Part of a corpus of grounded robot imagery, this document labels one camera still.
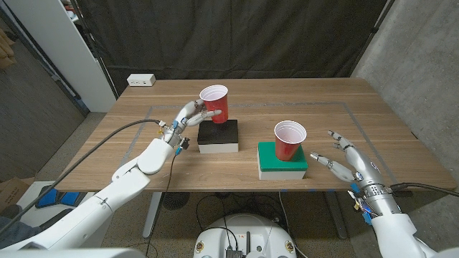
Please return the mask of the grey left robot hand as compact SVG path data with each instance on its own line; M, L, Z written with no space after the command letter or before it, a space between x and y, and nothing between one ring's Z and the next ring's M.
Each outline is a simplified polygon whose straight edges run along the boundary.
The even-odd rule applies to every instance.
M207 110L203 100L188 102L179 111L172 124L166 129L163 141L174 148L180 143L182 139L181 134L185 131L187 126L198 125L206 118L211 118L220 115L221 113L222 110Z

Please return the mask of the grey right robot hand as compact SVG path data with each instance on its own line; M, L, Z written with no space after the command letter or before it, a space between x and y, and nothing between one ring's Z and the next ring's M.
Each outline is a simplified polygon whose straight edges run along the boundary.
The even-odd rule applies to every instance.
M401 214L402 211L384 185L384 179L376 164L347 138L331 130L328 134L337 141L334 148L345 152L346 161L354 169L350 170L318 153L311 152L311 158L326 166L340 180L351 183L353 193L349 194L355 200L356 207L370 219Z

